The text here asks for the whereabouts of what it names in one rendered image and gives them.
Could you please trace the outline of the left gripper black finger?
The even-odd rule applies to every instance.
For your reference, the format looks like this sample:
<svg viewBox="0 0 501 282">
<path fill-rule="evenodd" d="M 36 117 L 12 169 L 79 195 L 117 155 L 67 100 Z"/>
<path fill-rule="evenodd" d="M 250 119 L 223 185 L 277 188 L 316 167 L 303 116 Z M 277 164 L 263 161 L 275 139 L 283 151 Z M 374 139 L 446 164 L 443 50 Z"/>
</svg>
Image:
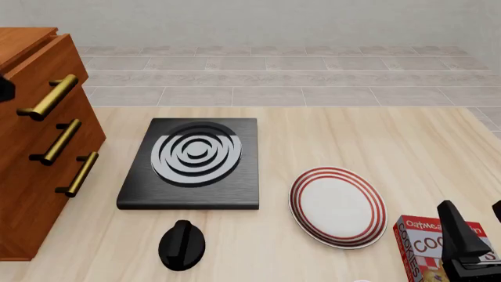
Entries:
<svg viewBox="0 0 501 282">
<path fill-rule="evenodd" d="M 16 95 L 16 86 L 0 74 L 0 103 L 13 100 Z"/>
</svg>

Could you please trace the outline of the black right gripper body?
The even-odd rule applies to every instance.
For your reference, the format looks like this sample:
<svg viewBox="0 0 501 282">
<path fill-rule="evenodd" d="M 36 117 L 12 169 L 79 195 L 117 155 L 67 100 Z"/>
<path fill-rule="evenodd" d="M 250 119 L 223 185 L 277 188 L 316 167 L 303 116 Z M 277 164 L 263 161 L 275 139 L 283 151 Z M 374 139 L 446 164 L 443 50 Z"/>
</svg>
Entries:
<svg viewBox="0 0 501 282">
<path fill-rule="evenodd" d="M 450 282 L 501 282 L 501 259 L 442 257 Z"/>
</svg>

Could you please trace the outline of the white plate with red rings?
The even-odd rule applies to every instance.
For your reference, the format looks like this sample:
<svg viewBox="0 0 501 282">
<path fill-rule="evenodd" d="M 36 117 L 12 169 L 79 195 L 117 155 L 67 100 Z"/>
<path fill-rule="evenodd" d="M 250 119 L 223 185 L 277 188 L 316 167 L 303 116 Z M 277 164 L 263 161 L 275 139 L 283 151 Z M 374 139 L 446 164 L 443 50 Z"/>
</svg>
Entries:
<svg viewBox="0 0 501 282">
<path fill-rule="evenodd" d="M 345 168 L 304 171 L 291 185 L 288 204 L 294 220 L 310 237 L 333 248 L 365 248 L 387 229 L 388 210 L 381 194 Z"/>
</svg>

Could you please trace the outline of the wooden cabinet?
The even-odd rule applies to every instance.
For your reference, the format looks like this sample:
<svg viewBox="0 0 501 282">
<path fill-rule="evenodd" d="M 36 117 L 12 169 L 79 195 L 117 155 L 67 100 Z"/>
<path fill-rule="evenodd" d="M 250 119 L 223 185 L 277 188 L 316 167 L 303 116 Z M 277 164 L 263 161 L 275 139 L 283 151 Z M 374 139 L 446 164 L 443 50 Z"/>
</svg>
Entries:
<svg viewBox="0 0 501 282">
<path fill-rule="evenodd" d="M 106 136 L 69 34 L 0 27 L 0 261 L 38 253 Z"/>
</svg>

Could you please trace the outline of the flat black stove plate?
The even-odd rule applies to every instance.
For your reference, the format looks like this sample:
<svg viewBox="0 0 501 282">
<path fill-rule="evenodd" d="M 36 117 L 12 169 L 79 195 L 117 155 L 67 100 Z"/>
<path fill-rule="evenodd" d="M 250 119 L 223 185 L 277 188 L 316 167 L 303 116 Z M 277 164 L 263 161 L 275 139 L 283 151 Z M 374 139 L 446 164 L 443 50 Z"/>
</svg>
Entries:
<svg viewBox="0 0 501 282">
<path fill-rule="evenodd" d="M 257 119 L 152 119 L 117 208 L 259 209 Z"/>
</svg>

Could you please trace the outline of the red oatmeal cookies box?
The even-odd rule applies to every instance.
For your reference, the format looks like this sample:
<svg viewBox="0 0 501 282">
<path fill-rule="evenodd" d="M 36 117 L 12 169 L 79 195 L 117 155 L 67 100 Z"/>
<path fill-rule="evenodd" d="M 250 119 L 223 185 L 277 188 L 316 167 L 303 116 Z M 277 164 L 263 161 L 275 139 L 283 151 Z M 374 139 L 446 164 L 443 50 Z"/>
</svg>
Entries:
<svg viewBox="0 0 501 282">
<path fill-rule="evenodd" d="M 442 265 L 438 218 L 401 215 L 393 226 L 408 282 L 450 282 Z"/>
</svg>

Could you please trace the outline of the wooden drawer, pulled out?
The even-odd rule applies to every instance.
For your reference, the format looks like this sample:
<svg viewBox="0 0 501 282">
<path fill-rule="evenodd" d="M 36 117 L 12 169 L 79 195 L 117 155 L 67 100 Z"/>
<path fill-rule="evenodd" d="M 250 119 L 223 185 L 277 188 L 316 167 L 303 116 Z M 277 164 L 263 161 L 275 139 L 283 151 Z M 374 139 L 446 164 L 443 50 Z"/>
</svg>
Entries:
<svg viewBox="0 0 501 282">
<path fill-rule="evenodd" d="M 37 105 L 51 90 L 49 81 L 64 79 L 68 74 L 78 78 L 78 84 L 63 98 L 44 121 L 20 117 L 16 110 Z M 47 44 L 18 63 L 6 73 L 16 86 L 13 100 L 0 103 L 0 172 L 11 168 L 29 154 L 41 154 L 48 149 L 63 124 L 77 117 L 85 102 L 81 84 L 88 78 L 70 35 L 47 39 Z"/>
</svg>

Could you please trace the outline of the wooden drawer, closed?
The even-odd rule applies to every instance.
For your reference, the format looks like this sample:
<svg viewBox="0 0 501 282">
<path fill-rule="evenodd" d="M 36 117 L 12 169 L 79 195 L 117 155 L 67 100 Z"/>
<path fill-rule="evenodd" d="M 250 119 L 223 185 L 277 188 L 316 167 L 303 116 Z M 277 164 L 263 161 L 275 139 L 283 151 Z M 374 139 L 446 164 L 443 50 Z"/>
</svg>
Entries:
<svg viewBox="0 0 501 282">
<path fill-rule="evenodd" d="M 59 217 L 69 198 L 56 193 L 68 187 L 81 167 L 76 157 L 96 152 L 105 136 L 85 94 L 75 119 L 81 127 L 52 166 L 21 159 L 0 172 L 0 242 L 36 248 Z"/>
<path fill-rule="evenodd" d="M 36 256 L 106 139 L 94 114 L 64 114 L 32 125 L 0 148 L 0 261 Z"/>
</svg>

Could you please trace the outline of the round black stove knob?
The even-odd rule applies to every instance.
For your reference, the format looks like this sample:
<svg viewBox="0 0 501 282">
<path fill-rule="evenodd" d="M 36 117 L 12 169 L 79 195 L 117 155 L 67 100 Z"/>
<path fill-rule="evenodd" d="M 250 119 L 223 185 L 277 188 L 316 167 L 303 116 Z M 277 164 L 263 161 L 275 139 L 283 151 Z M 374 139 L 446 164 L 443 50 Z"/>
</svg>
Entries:
<svg viewBox="0 0 501 282">
<path fill-rule="evenodd" d="M 189 220 L 178 220 L 161 238 L 158 255 L 165 267 L 181 272 L 203 258 L 206 241 L 203 232 Z"/>
</svg>

